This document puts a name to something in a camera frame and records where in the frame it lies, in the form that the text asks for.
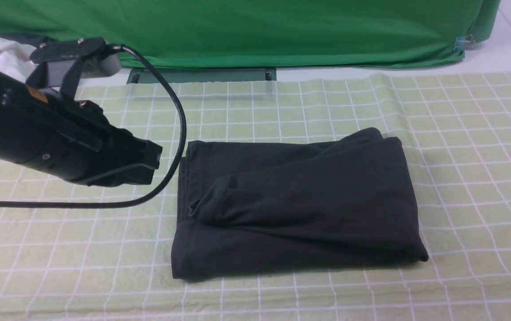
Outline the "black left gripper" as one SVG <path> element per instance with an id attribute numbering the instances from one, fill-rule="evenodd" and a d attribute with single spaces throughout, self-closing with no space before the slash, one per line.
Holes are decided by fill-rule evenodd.
<path id="1" fill-rule="evenodd" d="M 80 59 L 44 62 L 25 83 L 0 72 L 0 159 L 78 185 L 149 185 L 161 146 L 74 99 Z"/>

